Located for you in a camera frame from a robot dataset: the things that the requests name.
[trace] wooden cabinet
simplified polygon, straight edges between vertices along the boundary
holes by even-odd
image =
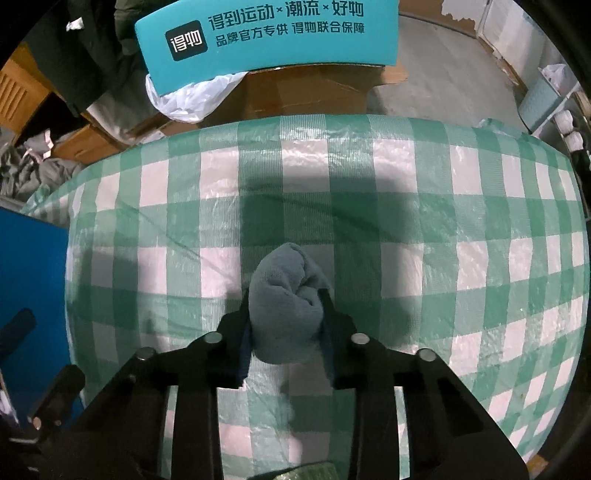
[[[39,71],[28,47],[19,45],[0,70],[0,126],[14,132],[16,141],[51,92],[62,98]],[[83,113],[82,116],[89,124],[56,146],[55,158],[90,164],[126,148],[111,138],[90,115]]]
[[[86,125],[53,149],[53,156],[90,164],[121,151],[93,125]]]
[[[17,139],[50,91],[13,60],[0,71],[0,126]]]

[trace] poizon logo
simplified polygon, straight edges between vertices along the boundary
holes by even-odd
[[[165,34],[174,61],[184,60],[207,51],[201,22],[194,20]]]

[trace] teal sign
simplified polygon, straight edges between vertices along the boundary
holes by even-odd
[[[300,63],[395,65],[398,1],[178,0],[135,25],[156,91]]]

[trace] cardboard box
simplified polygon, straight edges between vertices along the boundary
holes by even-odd
[[[395,65],[397,0],[178,0],[135,30],[159,95],[217,75],[312,63]]]
[[[199,126],[278,115],[366,113],[373,87],[407,78],[402,65],[295,65],[250,72]]]

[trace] metal bolt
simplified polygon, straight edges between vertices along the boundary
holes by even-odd
[[[354,333],[351,335],[351,342],[359,346],[367,345],[369,343],[369,337],[364,333]]]
[[[433,362],[433,360],[437,358],[435,352],[429,348],[423,348],[422,350],[420,350],[418,356],[426,362]]]
[[[152,347],[144,346],[135,353],[135,356],[140,360],[148,360],[152,358],[155,354],[156,350],[154,350]]]
[[[205,336],[203,337],[203,341],[205,343],[209,343],[211,345],[219,343],[222,340],[223,340],[223,335],[220,332],[209,332],[209,333],[206,333]]]

